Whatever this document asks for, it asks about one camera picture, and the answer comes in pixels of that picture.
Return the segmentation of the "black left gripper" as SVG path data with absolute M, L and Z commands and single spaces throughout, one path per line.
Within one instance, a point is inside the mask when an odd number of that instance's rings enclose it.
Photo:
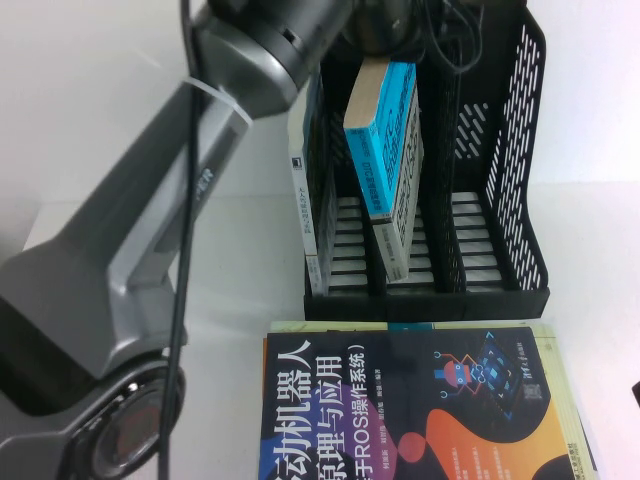
M 343 37 L 368 56 L 393 56 L 419 34 L 416 1 L 355 1 Z

